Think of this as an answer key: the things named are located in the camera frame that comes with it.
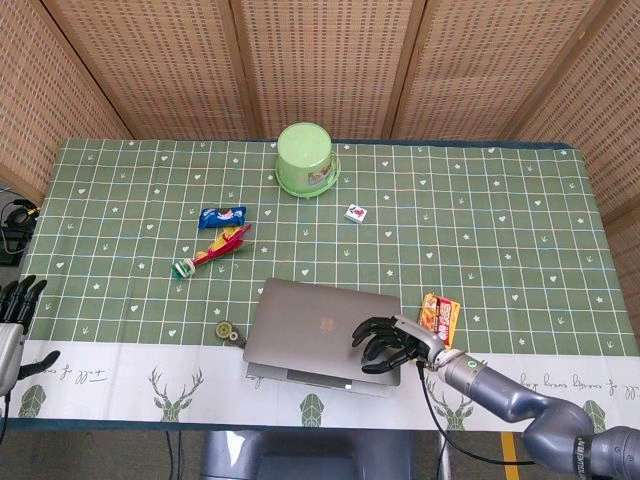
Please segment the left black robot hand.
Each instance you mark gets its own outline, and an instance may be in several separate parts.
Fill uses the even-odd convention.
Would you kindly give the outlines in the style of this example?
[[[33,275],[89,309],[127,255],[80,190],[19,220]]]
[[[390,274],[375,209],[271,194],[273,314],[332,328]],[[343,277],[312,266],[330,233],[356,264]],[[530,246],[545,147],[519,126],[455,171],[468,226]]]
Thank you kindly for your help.
[[[43,373],[60,357],[54,350],[43,360],[22,364],[24,345],[39,297],[47,285],[29,275],[1,288],[1,396],[9,397],[20,380]]]

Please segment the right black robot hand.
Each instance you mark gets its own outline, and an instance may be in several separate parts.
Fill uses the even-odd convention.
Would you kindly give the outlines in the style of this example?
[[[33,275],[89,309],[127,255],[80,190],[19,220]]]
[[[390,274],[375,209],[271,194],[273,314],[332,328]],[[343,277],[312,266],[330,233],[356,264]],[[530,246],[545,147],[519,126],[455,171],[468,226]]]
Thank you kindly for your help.
[[[352,347],[364,341],[361,370],[365,374],[390,372],[414,359],[435,364],[446,351],[437,334],[401,315],[370,317],[360,323],[352,333]]]

